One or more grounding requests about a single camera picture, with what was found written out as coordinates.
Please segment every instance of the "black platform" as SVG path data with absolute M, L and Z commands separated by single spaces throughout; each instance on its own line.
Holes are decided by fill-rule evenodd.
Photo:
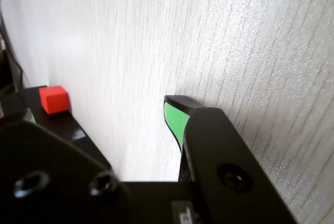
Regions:
M 17 93 L 0 96 L 0 106 L 3 115 L 11 115 L 16 112 L 21 112 L 25 108 L 30 108 L 37 124 L 69 141 L 71 144 L 111 169 L 109 162 L 103 154 L 101 154 L 78 122 L 72 117 L 70 112 L 67 111 L 52 115 L 48 115 L 45 112 L 42 108 L 39 94 L 41 87 L 26 88 L 19 90 Z

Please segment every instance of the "white wall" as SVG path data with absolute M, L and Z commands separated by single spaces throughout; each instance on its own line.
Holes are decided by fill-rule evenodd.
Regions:
M 1 0 L 28 86 L 62 85 L 124 180 L 175 180 L 163 96 L 222 108 L 300 223 L 334 219 L 334 0 Z

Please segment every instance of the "red block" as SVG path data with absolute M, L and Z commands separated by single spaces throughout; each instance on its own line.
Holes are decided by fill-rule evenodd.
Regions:
M 67 92 L 61 86 L 40 88 L 42 106 L 47 114 L 59 113 L 69 109 Z

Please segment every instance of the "black cable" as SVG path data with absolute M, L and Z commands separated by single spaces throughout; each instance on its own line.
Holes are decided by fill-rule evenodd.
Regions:
M 6 26 L 5 26 L 5 23 L 4 23 L 4 20 L 3 20 L 1 9 L 0 9 L 0 33 L 2 35 L 3 40 L 5 41 L 6 51 L 7 51 L 8 56 L 11 57 L 11 59 L 14 61 L 15 65 L 20 70 L 20 84 L 19 84 L 19 89 L 22 89 L 23 88 L 23 69 L 20 66 L 20 64 L 16 61 L 16 55 L 15 55 L 15 52 L 13 50 L 13 46 L 11 45 L 10 40 L 9 40 L 9 36 L 8 36 L 7 30 L 6 30 Z

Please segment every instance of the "screw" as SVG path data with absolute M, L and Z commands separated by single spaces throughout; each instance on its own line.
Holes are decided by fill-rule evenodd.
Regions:
M 43 171 L 34 171 L 15 182 L 14 195 L 17 198 L 27 197 L 46 188 L 50 176 Z
M 90 194 L 100 196 L 114 193 L 117 189 L 118 180 L 110 171 L 104 171 L 95 176 L 90 183 Z
M 246 182 L 237 173 L 225 174 L 224 181 L 225 181 L 226 187 L 234 191 L 244 191 L 246 189 Z
M 224 186 L 235 192 L 245 193 L 253 186 L 253 180 L 249 174 L 233 164 L 219 166 L 218 177 Z

